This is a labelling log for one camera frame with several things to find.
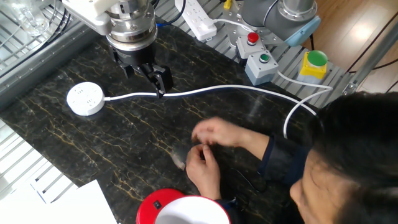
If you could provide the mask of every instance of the small object in hand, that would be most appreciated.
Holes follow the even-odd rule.
[[[178,156],[177,153],[171,152],[171,157],[174,162],[174,164],[180,169],[180,170],[185,170],[185,163],[182,162],[180,159],[180,156]]]

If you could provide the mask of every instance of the hand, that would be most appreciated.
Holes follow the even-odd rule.
[[[187,174],[201,196],[213,200],[221,199],[220,168],[209,146],[197,145],[188,152]]]
[[[269,136],[239,127],[221,118],[199,122],[193,129],[192,139],[198,139],[202,144],[243,147],[258,159],[262,159],[269,142]]]
[[[192,139],[197,139],[202,144],[239,147],[245,141],[248,131],[221,118],[211,118],[195,126]]]

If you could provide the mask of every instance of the round power socket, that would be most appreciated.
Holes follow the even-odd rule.
[[[97,113],[105,104],[101,87],[92,82],[83,82],[69,90],[67,103],[72,111],[80,116]]]

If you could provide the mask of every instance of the white cable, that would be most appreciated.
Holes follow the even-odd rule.
[[[243,27],[243,29],[245,29],[245,30],[247,30],[247,31],[249,31],[249,32],[255,32],[254,30],[252,30],[252,29],[251,29],[250,27],[248,27],[248,26],[245,26],[245,25],[240,24],[240,23],[238,23],[238,22],[229,21],[229,20],[227,20],[227,19],[213,19],[213,22],[228,22],[228,23],[230,23],[230,24],[234,24],[234,25],[241,26],[241,27]]]
[[[306,97],[304,100],[300,101],[297,105],[295,105],[292,110],[290,110],[289,114],[286,117],[285,123],[284,123],[284,137],[287,139],[287,124],[289,123],[290,117],[292,117],[292,114],[294,113],[294,111],[300,106],[302,105],[304,102],[306,102],[307,100],[313,98],[314,96],[318,96],[321,95],[322,93],[326,93],[329,91],[333,90],[333,87],[331,86],[325,86],[325,85],[317,85],[317,84],[311,84],[311,83],[305,83],[305,82],[300,82],[297,80],[293,80],[291,78],[287,78],[284,74],[282,74],[280,71],[278,71],[278,75],[280,75],[282,78],[286,79],[287,81],[290,81],[292,83],[296,83],[296,84],[300,84],[300,85],[306,85],[306,86],[312,86],[312,87],[317,87],[317,88],[325,88],[326,90],[320,91],[318,93],[314,93],[308,97]]]
[[[332,91],[333,89],[327,89],[327,90],[323,90],[320,91],[318,93],[314,93],[306,98],[304,98],[304,100],[300,101],[299,103],[297,103],[293,109],[290,111],[290,113],[287,115],[286,120],[285,120],[285,124],[284,124],[284,137],[287,139],[287,124],[289,123],[289,119],[292,116],[292,114],[294,113],[294,111],[299,107],[299,106],[303,106],[303,103],[305,103],[307,100],[313,98],[314,96],[318,96],[321,95],[323,93],[327,93],[329,91]]]
[[[284,79],[286,79],[287,81],[290,81],[290,82],[292,82],[292,83],[297,83],[297,84],[300,84],[300,85],[306,85],[306,86],[312,86],[312,87],[318,87],[318,88],[325,88],[325,89],[328,89],[328,90],[332,90],[333,89],[333,87],[331,87],[331,86],[324,86],[324,85],[317,85],[317,84],[311,84],[311,83],[305,83],[305,82],[300,82],[300,81],[297,81],[297,80],[293,80],[293,79],[291,79],[291,78],[287,78],[284,74],[282,74],[280,71],[278,71],[278,75],[280,75],[282,78],[284,78]]]
[[[156,93],[130,93],[122,96],[114,96],[114,97],[105,97],[104,101],[113,101],[113,100],[120,100],[123,98],[128,98],[132,96],[156,96]]]
[[[164,97],[176,97],[176,96],[187,96],[187,95],[192,95],[192,94],[196,94],[196,93],[201,93],[204,91],[210,91],[210,90],[216,90],[216,89],[222,89],[222,88],[240,88],[240,89],[246,89],[246,90],[254,90],[254,91],[260,91],[263,93],[267,93],[267,94],[271,94],[271,95],[275,95],[275,96],[279,96],[282,98],[285,98],[287,100],[293,101],[294,103],[300,103],[298,100],[293,99],[289,96],[285,96],[283,94],[280,93],[275,93],[273,91],[268,91],[268,90],[263,90],[261,88],[256,88],[256,87],[252,87],[252,86],[244,86],[244,85],[218,85],[218,86],[211,86],[211,87],[206,87],[206,88],[201,88],[199,90],[192,90],[192,91],[188,91],[188,92],[184,92],[184,93],[166,93],[164,95]],[[127,98],[127,97],[132,97],[132,96],[156,96],[156,93],[130,93],[130,94],[126,94],[123,96],[115,96],[115,97],[105,97],[105,101],[113,101],[113,100],[120,100],[123,98]],[[311,112],[311,114],[313,115],[317,115],[316,112],[314,110],[312,110],[311,108],[309,108],[307,105],[303,105],[301,104],[302,107],[304,107],[305,109],[307,109],[309,112]]]

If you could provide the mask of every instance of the white power outlet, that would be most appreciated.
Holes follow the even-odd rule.
[[[183,0],[175,0],[175,7],[181,12]],[[182,14],[198,40],[209,39],[217,34],[217,27],[197,0],[186,0]]]
[[[83,82],[69,90],[67,103],[72,111],[80,116],[97,113],[105,104],[101,87],[92,82]]]

